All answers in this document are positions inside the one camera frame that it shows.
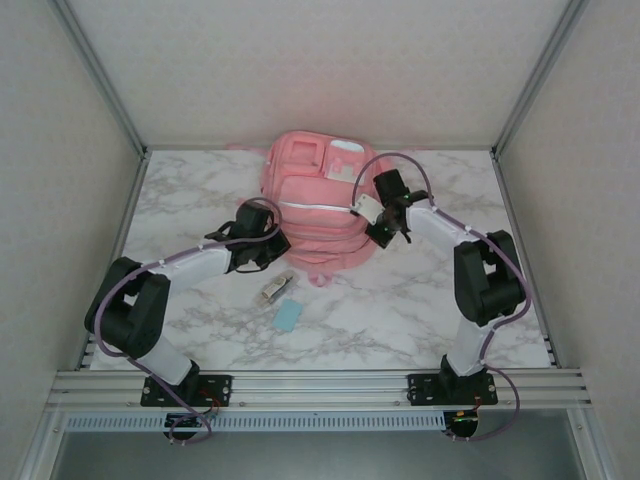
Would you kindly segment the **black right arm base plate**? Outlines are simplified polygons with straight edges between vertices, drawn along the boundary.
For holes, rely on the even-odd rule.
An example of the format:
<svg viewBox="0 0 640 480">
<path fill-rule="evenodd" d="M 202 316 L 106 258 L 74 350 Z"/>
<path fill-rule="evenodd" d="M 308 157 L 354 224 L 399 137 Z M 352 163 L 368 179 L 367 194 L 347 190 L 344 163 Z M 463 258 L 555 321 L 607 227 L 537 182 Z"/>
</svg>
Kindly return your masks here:
<svg viewBox="0 0 640 480">
<path fill-rule="evenodd" d="M 471 376 L 410 374 L 407 399 L 412 406 L 475 406 L 498 403 L 494 378 L 486 370 Z"/>
</svg>

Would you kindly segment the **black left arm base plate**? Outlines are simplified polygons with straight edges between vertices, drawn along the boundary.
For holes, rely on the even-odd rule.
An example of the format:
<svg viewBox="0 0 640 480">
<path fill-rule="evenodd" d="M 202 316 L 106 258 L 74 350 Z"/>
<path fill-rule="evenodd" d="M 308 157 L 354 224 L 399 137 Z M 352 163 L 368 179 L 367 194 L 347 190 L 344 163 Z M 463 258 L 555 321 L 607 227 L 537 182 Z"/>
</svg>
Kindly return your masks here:
<svg viewBox="0 0 640 480">
<path fill-rule="evenodd" d="M 191 407 L 227 407 L 232 391 L 233 377 L 230 375 L 198 374 L 186 378 L 170 389 Z M 179 403 L 156 380 L 147 377 L 144 381 L 140 405 L 143 407 L 178 407 Z"/>
</svg>

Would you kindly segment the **aluminium frame post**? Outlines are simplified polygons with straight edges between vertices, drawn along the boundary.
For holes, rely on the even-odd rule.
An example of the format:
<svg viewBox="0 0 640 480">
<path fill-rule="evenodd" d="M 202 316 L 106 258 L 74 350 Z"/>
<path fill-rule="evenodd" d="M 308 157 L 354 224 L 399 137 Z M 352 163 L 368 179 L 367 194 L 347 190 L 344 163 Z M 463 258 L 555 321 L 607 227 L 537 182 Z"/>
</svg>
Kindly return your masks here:
<svg viewBox="0 0 640 480">
<path fill-rule="evenodd" d="M 98 93 L 105 101 L 119 128 L 125 135 L 134 152 L 141 158 L 147 154 L 148 148 L 141 139 L 131 117 L 126 111 L 116 89 L 102 65 L 91 41 L 81 26 L 69 0 L 47 0 L 54 14 L 75 48 L 81 62 L 93 81 Z"/>
<path fill-rule="evenodd" d="M 516 136 L 589 3 L 590 0 L 567 0 L 566 6 L 551 31 L 524 87 L 517 97 L 515 105 L 491 148 L 492 158 L 495 162 L 498 162 L 500 157 L 505 154 Z"/>
</svg>

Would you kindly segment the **aluminium side rail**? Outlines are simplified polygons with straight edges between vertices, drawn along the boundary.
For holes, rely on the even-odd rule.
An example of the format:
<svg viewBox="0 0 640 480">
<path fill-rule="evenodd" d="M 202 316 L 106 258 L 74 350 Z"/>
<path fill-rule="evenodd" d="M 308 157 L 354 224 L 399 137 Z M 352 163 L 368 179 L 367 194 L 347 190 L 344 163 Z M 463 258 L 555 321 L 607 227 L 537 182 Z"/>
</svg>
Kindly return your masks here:
<svg viewBox="0 0 640 480">
<path fill-rule="evenodd" d="M 558 364 L 558 358 L 555 352 L 554 342 L 549 332 L 549 325 L 546 318 L 545 308 L 543 307 L 540 301 L 540 295 L 536 285 L 535 276 L 532 271 L 531 262 L 530 262 L 528 253 L 525 248 L 524 238 L 522 236 L 522 232 L 518 224 L 514 204 L 512 202 L 511 195 L 509 193 L 508 186 L 505 180 L 505 176 L 503 174 L 503 171 L 499 162 L 500 158 L 495 148 L 492 148 L 489 151 L 489 153 L 490 153 L 493 170 L 494 170 L 496 180 L 499 186 L 499 190 L 501 193 L 501 197 L 505 205 L 509 223 L 512 227 L 514 242 L 518 251 L 518 256 L 520 259 L 522 271 L 525 275 L 525 278 L 528 280 L 528 283 L 532 292 L 533 308 L 535 310 L 536 318 L 538 320 L 538 324 L 541 329 L 542 338 L 544 340 L 545 347 L 547 349 L 551 367 L 561 368 L 561 365 Z"/>
<path fill-rule="evenodd" d="M 111 264 L 122 254 L 152 154 L 152 148 L 145 147 L 143 149 L 142 155 L 139 158 L 132 185 L 126 197 L 124 211 L 118 226 L 111 252 L 108 256 L 104 272 L 107 272 Z M 76 364 L 73 367 L 74 371 L 86 369 L 86 364 L 91 363 L 91 361 L 88 361 L 86 363 L 85 358 L 87 356 L 91 357 L 93 355 L 93 338 L 93 334 L 87 331 L 85 338 L 81 344 L 80 353 L 78 355 Z"/>
</svg>

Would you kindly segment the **pink backpack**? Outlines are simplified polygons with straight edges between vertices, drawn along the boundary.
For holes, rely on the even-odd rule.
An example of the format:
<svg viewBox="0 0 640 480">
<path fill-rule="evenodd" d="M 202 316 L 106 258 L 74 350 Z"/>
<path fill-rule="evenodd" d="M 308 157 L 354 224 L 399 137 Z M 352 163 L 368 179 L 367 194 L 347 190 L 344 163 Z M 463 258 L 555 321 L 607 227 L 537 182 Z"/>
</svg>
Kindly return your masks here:
<svg viewBox="0 0 640 480">
<path fill-rule="evenodd" d="M 365 233 L 369 223 L 351 213 L 361 194 L 379 199 L 374 178 L 394 169 L 404 152 L 379 154 L 359 140 L 289 131 L 269 150 L 260 177 L 261 195 L 277 203 L 291 244 L 286 261 L 316 287 L 335 273 L 367 262 L 379 248 Z"/>
</svg>

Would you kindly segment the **aluminium rail beam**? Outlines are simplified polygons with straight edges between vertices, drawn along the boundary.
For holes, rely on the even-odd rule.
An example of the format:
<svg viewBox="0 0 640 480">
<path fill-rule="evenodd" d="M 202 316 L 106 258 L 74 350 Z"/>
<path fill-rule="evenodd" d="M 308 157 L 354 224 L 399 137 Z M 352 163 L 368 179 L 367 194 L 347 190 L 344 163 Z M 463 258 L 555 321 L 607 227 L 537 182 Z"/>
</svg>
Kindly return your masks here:
<svg viewBox="0 0 640 480">
<path fill-rule="evenodd" d="M 408 410 L 405 370 L 231 371 L 231 411 L 391 411 Z M 509 369 L 516 385 L 495 380 L 498 403 L 510 410 L 515 397 L 524 409 L 575 409 L 592 406 L 577 369 Z M 60 372 L 45 410 L 52 412 L 140 411 L 145 375 L 134 371 Z"/>
</svg>

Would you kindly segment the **light blue eraser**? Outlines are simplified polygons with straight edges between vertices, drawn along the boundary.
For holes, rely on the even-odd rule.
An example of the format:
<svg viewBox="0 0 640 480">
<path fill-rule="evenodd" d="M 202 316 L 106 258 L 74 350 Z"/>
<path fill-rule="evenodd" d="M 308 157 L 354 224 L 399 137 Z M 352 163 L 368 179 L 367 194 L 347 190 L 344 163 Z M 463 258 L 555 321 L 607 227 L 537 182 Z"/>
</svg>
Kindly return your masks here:
<svg viewBox="0 0 640 480">
<path fill-rule="evenodd" d="M 292 332 L 296 326 L 302 309 L 302 304 L 294 300 L 285 299 L 273 319 L 273 327 L 285 332 Z"/>
</svg>

